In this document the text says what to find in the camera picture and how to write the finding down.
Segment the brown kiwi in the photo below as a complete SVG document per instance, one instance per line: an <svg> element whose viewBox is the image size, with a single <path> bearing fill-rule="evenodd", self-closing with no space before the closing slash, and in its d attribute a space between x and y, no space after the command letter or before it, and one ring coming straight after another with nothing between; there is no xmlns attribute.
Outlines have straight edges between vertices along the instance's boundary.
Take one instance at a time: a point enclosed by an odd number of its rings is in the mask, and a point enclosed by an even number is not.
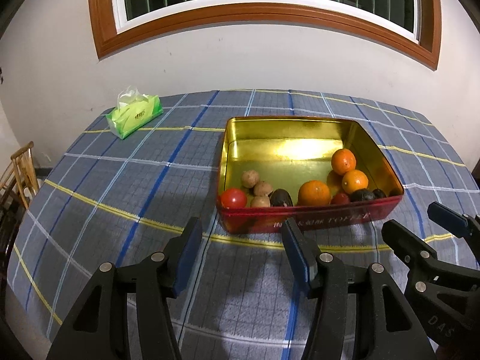
<svg viewBox="0 0 480 360"><path fill-rule="evenodd" d="M241 185L246 189L252 189L260 181L260 174L256 170L244 171L241 174Z"/></svg>
<svg viewBox="0 0 480 360"><path fill-rule="evenodd" d="M256 197L269 197L273 192L273 187L267 181L261 180L253 187L253 193Z"/></svg>
<svg viewBox="0 0 480 360"><path fill-rule="evenodd" d="M266 208L270 207L270 199L269 196L255 196L250 201L251 208Z"/></svg>

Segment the blue plaid tablecloth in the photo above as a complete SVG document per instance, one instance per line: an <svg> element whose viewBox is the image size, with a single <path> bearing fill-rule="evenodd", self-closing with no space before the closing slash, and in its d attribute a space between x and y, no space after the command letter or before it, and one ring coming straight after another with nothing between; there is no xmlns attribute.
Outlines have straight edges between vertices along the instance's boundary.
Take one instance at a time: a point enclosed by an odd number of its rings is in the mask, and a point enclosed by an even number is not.
<svg viewBox="0 0 480 360"><path fill-rule="evenodd" d="M411 106L291 89L180 94L162 104L159 119L124 140L97 117L24 216L7 280L48 341L101 263L138 263L198 216L199 255L187 289L169 303L182 357L300 358L315 305L294 285L280 236L230 236L216 213L221 139L234 116L359 122L404 186L392 217L442 260L476 266L467 244L430 222L426 210L438 201L476 215L479 188L446 138Z"/></svg>

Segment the small orange tangerine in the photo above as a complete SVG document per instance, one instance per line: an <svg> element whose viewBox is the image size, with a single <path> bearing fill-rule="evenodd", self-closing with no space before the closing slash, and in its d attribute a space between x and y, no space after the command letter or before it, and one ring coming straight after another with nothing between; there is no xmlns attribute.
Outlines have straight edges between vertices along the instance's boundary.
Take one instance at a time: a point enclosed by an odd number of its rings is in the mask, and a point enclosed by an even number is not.
<svg viewBox="0 0 480 360"><path fill-rule="evenodd" d="M346 148L336 150L331 157L332 170L339 176L356 169L356 156Z"/></svg>

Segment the orange citrus fruit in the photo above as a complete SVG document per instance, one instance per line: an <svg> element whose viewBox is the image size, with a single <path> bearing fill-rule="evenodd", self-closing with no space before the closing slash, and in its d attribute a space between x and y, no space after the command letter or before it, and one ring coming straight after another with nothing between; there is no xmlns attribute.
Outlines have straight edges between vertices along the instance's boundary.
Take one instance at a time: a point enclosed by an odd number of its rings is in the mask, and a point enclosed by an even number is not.
<svg viewBox="0 0 480 360"><path fill-rule="evenodd" d="M360 189L367 189L368 177L361 170L354 169L345 173L342 178L342 188L345 194L351 195Z"/></svg>

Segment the dark plum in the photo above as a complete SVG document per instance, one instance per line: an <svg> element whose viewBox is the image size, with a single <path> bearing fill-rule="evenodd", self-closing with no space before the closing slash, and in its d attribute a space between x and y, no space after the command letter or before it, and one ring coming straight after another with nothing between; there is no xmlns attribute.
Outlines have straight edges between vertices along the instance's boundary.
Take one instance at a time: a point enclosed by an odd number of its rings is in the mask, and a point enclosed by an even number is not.
<svg viewBox="0 0 480 360"><path fill-rule="evenodd" d="M375 194L368 189L358 189L350 195L352 203L373 201L375 199Z"/></svg>

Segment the big red tomato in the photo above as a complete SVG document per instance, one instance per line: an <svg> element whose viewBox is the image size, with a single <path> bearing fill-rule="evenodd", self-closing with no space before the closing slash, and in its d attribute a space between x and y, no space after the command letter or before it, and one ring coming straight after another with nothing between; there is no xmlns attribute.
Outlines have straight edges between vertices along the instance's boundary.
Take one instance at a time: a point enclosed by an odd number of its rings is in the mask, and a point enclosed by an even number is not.
<svg viewBox="0 0 480 360"><path fill-rule="evenodd" d="M224 209L242 209L247 205L247 194L237 188L226 189L220 195L220 205Z"/></svg>

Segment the red coffee tin box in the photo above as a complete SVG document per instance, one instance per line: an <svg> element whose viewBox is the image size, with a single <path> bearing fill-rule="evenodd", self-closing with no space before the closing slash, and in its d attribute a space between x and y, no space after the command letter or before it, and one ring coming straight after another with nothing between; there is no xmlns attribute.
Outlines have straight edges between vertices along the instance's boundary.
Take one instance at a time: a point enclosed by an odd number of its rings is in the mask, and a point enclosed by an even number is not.
<svg viewBox="0 0 480 360"><path fill-rule="evenodd" d="M331 166L336 150L346 148L356 157L356 168L366 174L368 190L381 189L385 198L346 205L297 205L298 191L310 180L328 185L331 197L343 190L342 178ZM293 206L251 208L252 189L241 184L244 171L256 170L259 181L286 190ZM247 194L241 209L224 209L220 195L229 188ZM400 203L404 187L374 139L356 121L307 116L243 116L228 120L221 144L216 206L225 230L231 234L277 233L292 217L303 230L335 228L385 219Z"/></svg>

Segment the small dark purple fruit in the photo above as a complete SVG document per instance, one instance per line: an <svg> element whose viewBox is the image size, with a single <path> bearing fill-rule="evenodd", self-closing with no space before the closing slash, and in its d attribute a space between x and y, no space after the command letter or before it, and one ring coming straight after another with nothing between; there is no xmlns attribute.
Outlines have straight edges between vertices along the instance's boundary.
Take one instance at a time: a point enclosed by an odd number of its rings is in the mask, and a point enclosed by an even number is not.
<svg viewBox="0 0 480 360"><path fill-rule="evenodd" d="M379 198L385 198L386 194L381 190L381 189L374 189L373 195L379 199Z"/></svg>

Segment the green tissue pack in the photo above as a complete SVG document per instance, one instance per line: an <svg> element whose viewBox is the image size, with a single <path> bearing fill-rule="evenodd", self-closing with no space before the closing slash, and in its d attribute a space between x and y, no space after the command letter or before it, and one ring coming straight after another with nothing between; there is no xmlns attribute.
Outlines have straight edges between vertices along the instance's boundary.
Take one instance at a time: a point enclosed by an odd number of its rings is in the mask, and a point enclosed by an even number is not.
<svg viewBox="0 0 480 360"><path fill-rule="evenodd" d="M106 121L111 133L125 139L162 113L158 95L143 94L129 86L118 95L116 106L106 114Z"/></svg>

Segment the wooden window frame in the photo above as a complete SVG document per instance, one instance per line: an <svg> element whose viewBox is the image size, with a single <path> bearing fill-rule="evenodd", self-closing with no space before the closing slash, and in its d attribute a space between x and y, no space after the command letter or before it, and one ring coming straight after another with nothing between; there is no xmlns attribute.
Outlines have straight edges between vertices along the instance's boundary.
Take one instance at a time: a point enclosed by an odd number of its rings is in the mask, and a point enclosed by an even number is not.
<svg viewBox="0 0 480 360"><path fill-rule="evenodd" d="M175 13L132 29L116 28L112 0L88 0L94 45L99 59L140 42L169 33L215 24L306 24L338 30L391 47L435 71L439 64L442 18L440 0L421 0L419 41L348 14L277 2L239 2Z"/></svg>

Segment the large dark purple fruit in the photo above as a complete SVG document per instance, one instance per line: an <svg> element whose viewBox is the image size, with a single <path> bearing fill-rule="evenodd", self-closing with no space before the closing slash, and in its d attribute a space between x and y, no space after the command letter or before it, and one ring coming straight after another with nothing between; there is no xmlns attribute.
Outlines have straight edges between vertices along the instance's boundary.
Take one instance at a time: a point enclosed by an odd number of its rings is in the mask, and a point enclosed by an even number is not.
<svg viewBox="0 0 480 360"><path fill-rule="evenodd" d="M289 207L294 205L290 194L284 189L275 189L269 195L269 199L273 207Z"/></svg>

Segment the brown kiwi back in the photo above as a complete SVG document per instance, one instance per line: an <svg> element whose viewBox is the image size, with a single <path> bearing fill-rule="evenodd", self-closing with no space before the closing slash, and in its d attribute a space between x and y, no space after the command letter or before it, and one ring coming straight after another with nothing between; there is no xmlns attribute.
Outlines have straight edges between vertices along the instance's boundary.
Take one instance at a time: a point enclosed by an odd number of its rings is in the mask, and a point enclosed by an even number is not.
<svg viewBox="0 0 480 360"><path fill-rule="evenodd" d="M273 192L273 187L267 181L261 180L253 187L253 193L256 197L269 197Z"/></svg>

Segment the small red tomato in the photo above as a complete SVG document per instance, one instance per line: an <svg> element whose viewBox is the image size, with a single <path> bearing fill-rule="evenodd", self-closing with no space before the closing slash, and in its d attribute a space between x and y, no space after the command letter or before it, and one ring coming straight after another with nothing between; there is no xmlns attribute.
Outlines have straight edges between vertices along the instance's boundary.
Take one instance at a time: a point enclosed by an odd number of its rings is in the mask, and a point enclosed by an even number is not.
<svg viewBox="0 0 480 360"><path fill-rule="evenodd" d="M348 194L344 192L336 193L330 201L331 205L346 205L349 203L350 203L350 197Z"/></svg>

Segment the large orange pear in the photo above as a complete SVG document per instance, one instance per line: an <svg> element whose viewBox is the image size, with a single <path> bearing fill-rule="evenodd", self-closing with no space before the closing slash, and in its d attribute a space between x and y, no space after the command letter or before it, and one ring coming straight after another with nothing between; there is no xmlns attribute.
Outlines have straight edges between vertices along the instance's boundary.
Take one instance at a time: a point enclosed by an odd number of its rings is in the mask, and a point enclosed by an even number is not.
<svg viewBox="0 0 480 360"><path fill-rule="evenodd" d="M328 206L331 200L327 184L320 180L310 180L298 190L298 206Z"/></svg>

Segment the brown kiwi front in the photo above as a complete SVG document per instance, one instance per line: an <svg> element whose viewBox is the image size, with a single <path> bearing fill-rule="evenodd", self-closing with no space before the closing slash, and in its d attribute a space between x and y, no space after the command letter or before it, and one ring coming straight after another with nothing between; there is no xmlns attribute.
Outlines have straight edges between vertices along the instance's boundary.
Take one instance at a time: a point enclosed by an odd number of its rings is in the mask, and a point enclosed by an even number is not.
<svg viewBox="0 0 480 360"><path fill-rule="evenodd" d="M269 196L255 196L250 201L251 208L266 208L270 207L270 199Z"/></svg>

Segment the wooden chair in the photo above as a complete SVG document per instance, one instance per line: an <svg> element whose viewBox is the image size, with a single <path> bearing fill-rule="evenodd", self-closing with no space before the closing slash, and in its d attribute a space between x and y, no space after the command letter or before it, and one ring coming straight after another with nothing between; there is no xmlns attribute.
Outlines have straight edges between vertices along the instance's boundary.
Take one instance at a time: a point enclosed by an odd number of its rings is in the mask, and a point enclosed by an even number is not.
<svg viewBox="0 0 480 360"><path fill-rule="evenodd" d="M33 164L33 147L30 141L16 150L1 174L1 278L7 277L7 267L23 215L40 189Z"/></svg>

